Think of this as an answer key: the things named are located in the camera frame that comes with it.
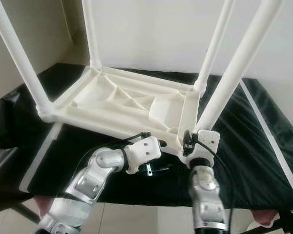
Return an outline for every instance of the wire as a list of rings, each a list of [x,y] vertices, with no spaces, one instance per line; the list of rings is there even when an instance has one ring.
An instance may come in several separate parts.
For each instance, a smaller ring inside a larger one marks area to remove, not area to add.
[[[211,150],[207,145],[203,144],[202,142],[200,142],[198,140],[196,140],[194,142],[198,143],[199,145],[204,147],[206,150],[208,150],[212,155],[214,155],[214,157],[216,157],[218,159],[218,161],[220,162],[220,164],[222,165],[222,167],[225,169],[226,173],[228,174],[230,184],[231,184],[231,208],[230,208],[229,221],[228,221],[228,233],[230,234],[231,233],[232,213],[233,213],[233,207],[234,207],[234,203],[235,203],[235,192],[234,192],[234,185],[233,185],[232,176],[230,174],[228,167],[226,166],[224,161],[219,157],[219,155],[214,153],[213,150]]]
[[[104,145],[99,145],[99,146],[96,146],[96,147],[94,147],[94,148],[91,148],[90,150],[88,150],[88,151],[87,151],[87,152],[81,157],[81,159],[79,159],[79,161],[78,161],[78,163],[77,163],[77,165],[76,165],[76,167],[75,167],[75,170],[74,170],[74,172],[73,172],[73,175],[72,175],[72,177],[71,177],[69,183],[71,184],[71,182],[73,181],[73,178],[74,178],[74,176],[76,175],[76,171],[77,171],[77,169],[78,169],[80,163],[82,162],[83,158],[84,158],[85,156],[87,156],[90,152],[95,151],[96,149],[101,148],[101,147],[104,147],[104,146],[106,146],[106,145],[117,144],[117,143],[127,142],[127,141],[130,141],[130,140],[133,140],[133,139],[135,139],[135,138],[141,137],[143,134],[145,134],[145,133],[139,133],[139,134],[137,134],[137,135],[134,135],[134,136],[131,136],[131,137],[128,137],[128,138],[125,138],[125,139],[115,140],[115,141],[112,141],[112,142],[110,142],[110,143],[107,143],[107,144],[104,144]]]

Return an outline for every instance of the white tube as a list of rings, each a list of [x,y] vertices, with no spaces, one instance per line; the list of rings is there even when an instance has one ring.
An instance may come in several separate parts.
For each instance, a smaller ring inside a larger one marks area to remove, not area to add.
[[[91,0],[83,0],[84,23],[86,26],[88,47],[90,54],[90,67],[101,71],[102,64],[99,56],[99,48],[95,34],[94,16]]]
[[[282,2],[283,0],[262,0],[228,68],[195,126],[194,133],[200,129],[212,129],[255,57],[261,42],[279,13]]]
[[[29,59],[18,39],[13,26],[0,1],[0,35],[10,52],[10,55],[19,70],[31,96],[33,97],[39,115],[49,117],[52,115],[53,105],[48,99],[38,77],[31,66]]]
[[[199,77],[194,83],[193,89],[200,92],[200,98],[204,95],[206,91],[207,80],[216,59],[220,44],[224,37],[234,3],[235,0],[225,0],[223,8],[220,12],[218,22],[216,24],[214,34],[210,40],[209,48],[202,64]]]

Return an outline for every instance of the black cloth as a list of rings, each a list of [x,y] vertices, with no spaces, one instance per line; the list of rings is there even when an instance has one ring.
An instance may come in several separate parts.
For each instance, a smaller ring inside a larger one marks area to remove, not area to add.
[[[41,73],[39,78],[50,100],[54,101],[73,84],[83,69],[84,66],[59,63]],[[197,74],[130,71],[187,84],[193,84],[197,78]],[[200,100],[198,116],[219,80],[219,76],[210,76],[207,91]],[[293,127],[257,80],[245,78],[244,83],[293,171]],[[77,164],[78,169],[85,166],[89,156],[83,157],[83,154],[91,148],[115,140],[110,136],[64,125],[28,188],[30,194],[20,193],[17,190],[20,180],[51,127],[52,123],[43,123],[38,117],[35,103],[25,85],[0,100],[0,150],[16,148],[12,157],[14,163],[5,167],[5,173],[0,176],[0,183],[11,189],[0,189],[0,196],[17,193],[21,199],[25,199],[31,195],[60,195],[72,178]],[[231,184],[226,171],[215,158],[215,176],[221,187],[225,207],[230,206],[234,188],[235,208],[293,209],[293,191],[240,86],[236,88],[213,129],[221,135],[218,155],[234,178]],[[186,166],[177,157],[165,153],[160,160],[154,160],[151,164],[155,170],[159,170],[154,177],[148,177],[144,172],[134,175],[125,172],[113,174],[99,201],[190,206],[189,170]],[[0,209],[6,207],[7,203],[0,200]]]

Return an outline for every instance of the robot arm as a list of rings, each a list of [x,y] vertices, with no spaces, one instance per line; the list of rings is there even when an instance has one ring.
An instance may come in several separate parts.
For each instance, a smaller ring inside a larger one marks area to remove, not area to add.
[[[193,204],[193,224],[196,234],[222,234],[228,230],[223,203],[219,197],[219,184],[214,177],[213,154],[217,152],[218,132],[200,130],[198,134],[184,136],[184,153],[190,172],[189,193]]]
[[[191,169],[189,192],[193,203],[193,221],[196,234],[222,234],[228,229],[219,185],[212,169],[220,135],[214,131],[200,130],[184,136],[186,165]],[[96,150],[88,166],[82,169],[68,185],[67,198],[56,198],[48,214],[38,225],[37,233],[78,234],[79,227],[88,219],[93,204],[103,191],[111,173],[126,170],[134,174],[142,164],[161,156],[157,138],[149,136],[127,145],[123,149]]]
[[[68,185],[66,198],[55,198],[50,211],[40,223],[36,233],[78,234],[88,219],[92,206],[103,191],[111,173],[126,170],[134,174],[138,167],[161,156],[157,138],[149,136],[123,149],[97,149],[88,166],[83,168]]]

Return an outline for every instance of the white plastic frame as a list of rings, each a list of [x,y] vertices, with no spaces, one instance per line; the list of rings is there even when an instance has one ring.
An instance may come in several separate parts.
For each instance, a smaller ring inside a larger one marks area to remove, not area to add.
[[[151,131],[165,140],[164,151],[182,162],[185,130],[210,130],[249,67],[283,0],[262,0],[213,96],[196,124],[199,97],[205,91],[213,62],[234,5],[225,0],[220,18],[194,86],[104,67],[95,36],[93,5],[82,0],[90,67],[55,102],[50,102],[0,1],[0,34],[46,122],[66,123],[117,138]]]

